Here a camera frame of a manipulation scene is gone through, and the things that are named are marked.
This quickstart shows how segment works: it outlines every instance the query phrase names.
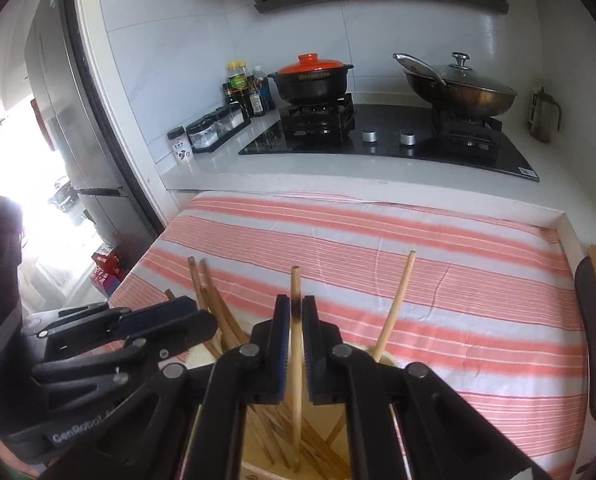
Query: striped tablecloth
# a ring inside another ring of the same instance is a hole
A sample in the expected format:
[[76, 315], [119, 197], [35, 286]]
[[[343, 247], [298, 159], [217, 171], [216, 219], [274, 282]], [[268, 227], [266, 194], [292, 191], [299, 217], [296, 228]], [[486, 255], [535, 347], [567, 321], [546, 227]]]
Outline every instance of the striped tablecloth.
[[268, 319], [300, 266], [303, 294], [346, 342], [371, 345], [406, 255], [417, 259], [387, 352], [421, 361], [554, 479], [569, 477], [587, 402], [584, 332], [554, 230], [335, 196], [204, 192], [111, 298], [143, 308], [194, 298], [188, 256], [206, 258], [243, 325]]

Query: countertop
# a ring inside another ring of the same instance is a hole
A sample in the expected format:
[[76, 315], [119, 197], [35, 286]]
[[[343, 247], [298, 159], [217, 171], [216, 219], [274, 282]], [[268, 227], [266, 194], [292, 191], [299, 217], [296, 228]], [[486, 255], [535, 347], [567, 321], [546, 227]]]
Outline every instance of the countertop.
[[[581, 251], [596, 244], [596, 205], [557, 149], [529, 136], [522, 121], [507, 119], [503, 131], [540, 176], [515, 176], [424, 160], [388, 156], [238, 152], [279, 118], [277, 110], [213, 153], [195, 155], [162, 175], [169, 190], [323, 192], [360, 200], [393, 202], [482, 214], [558, 229], [575, 268]], [[571, 229], [577, 240], [573, 240]], [[579, 245], [573, 249], [567, 244]]]

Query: stove knob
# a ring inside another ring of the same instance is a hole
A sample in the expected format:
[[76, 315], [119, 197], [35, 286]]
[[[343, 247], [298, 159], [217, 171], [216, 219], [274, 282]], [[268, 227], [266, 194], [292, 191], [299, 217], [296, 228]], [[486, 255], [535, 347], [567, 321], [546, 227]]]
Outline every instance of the stove knob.
[[363, 128], [363, 142], [376, 142], [378, 132], [375, 128]]
[[400, 143], [403, 146], [413, 146], [415, 144], [415, 132], [412, 132], [411, 130], [401, 130]]

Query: bottle label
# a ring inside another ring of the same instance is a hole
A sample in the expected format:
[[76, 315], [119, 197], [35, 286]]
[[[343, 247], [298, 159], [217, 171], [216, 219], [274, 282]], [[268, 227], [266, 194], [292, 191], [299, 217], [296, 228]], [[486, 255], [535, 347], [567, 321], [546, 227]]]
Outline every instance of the bottle label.
[[262, 106], [262, 101], [260, 101], [259, 94], [251, 94], [249, 96], [249, 99], [251, 99], [251, 106], [254, 109], [254, 114], [259, 114], [260, 112], [265, 110]]
[[234, 90], [244, 90], [247, 88], [247, 78], [244, 74], [238, 74], [229, 78], [229, 85]]

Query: black pot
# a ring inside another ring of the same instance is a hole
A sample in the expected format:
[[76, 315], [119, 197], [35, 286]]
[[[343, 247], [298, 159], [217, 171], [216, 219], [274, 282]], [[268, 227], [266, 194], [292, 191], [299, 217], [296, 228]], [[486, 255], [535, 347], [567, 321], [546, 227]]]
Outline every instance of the black pot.
[[292, 105], [319, 105], [340, 99], [347, 92], [347, 72], [353, 65], [338, 68], [269, 74], [280, 98]]

